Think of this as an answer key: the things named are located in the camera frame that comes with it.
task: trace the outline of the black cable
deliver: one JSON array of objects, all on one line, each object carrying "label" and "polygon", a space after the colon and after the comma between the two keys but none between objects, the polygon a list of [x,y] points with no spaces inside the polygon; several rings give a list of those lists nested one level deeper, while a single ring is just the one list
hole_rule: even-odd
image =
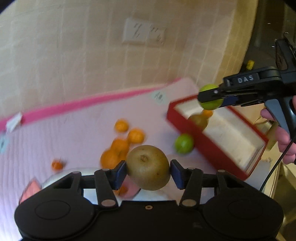
[{"label": "black cable", "polygon": [[296,140],[296,134],[294,134],[293,138],[291,139],[289,145],[287,146],[287,148],[284,150],[284,152],[281,154],[281,156],[279,157],[279,159],[277,160],[277,162],[275,163],[275,165],[273,166],[273,168],[270,170],[270,172],[268,173],[267,177],[265,178],[262,186],[260,187],[260,192],[262,192],[264,186],[266,185],[268,179],[270,178],[270,176],[272,175],[272,173],[274,172],[274,170],[276,169],[276,167],[280,164],[281,160],[284,158],[284,156],[286,155],[287,151],[290,149],[291,145],[293,144],[293,142]]}]

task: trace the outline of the open box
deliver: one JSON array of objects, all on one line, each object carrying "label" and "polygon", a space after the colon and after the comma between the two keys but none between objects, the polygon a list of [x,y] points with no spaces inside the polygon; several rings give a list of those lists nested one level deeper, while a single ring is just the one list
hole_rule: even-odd
[{"label": "open box", "polygon": [[198,151],[217,169],[245,180],[259,162],[268,139],[232,107],[214,110],[206,129],[188,117],[201,113],[197,96],[171,102],[167,119],[181,132],[194,138]]}]

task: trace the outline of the wall socket plate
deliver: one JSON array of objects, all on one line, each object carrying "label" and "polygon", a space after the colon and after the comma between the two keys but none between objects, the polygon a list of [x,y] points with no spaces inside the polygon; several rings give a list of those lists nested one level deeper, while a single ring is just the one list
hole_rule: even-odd
[{"label": "wall socket plate", "polygon": [[123,30],[123,43],[163,45],[165,28],[140,19],[127,18]]}]

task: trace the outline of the pink table edge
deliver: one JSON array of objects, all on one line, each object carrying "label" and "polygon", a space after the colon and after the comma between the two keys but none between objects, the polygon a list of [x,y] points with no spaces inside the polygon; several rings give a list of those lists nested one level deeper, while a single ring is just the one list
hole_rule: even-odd
[{"label": "pink table edge", "polygon": [[[38,120],[42,120],[51,116],[60,115],[66,112],[79,110],[85,107],[89,107],[98,103],[103,103],[107,101],[113,101],[118,99],[124,99],[124,98],[130,98],[136,95],[145,94],[148,92],[151,92],[153,90],[161,89],[167,85],[165,84],[163,86],[157,86],[157,87],[151,87],[151,88],[143,88],[143,89],[137,89],[137,90],[130,90],[126,92],[119,92],[119,93],[106,93],[106,94],[100,94],[96,96],[91,96],[85,99],[80,100],[74,100],[71,102],[61,103],[58,105],[48,106],[40,109],[31,110],[28,112],[23,113],[22,117],[22,125],[26,125]],[[7,117],[2,120],[0,120],[0,131],[5,130],[6,122],[11,118]]]}]

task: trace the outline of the lime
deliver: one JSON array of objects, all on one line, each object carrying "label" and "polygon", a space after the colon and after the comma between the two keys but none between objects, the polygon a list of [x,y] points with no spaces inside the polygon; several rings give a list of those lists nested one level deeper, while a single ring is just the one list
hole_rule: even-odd
[{"label": "lime", "polygon": [[175,141],[175,150],[178,153],[186,154],[193,150],[194,140],[193,137],[189,134],[180,135]]},{"label": "lime", "polygon": [[[216,89],[218,88],[217,85],[214,84],[208,84],[200,88],[200,92],[206,91],[206,90],[211,90],[211,89]],[[219,108],[223,103],[223,99],[218,99],[218,100],[213,100],[205,103],[200,103],[200,106],[205,109],[205,110],[215,110]]]}]

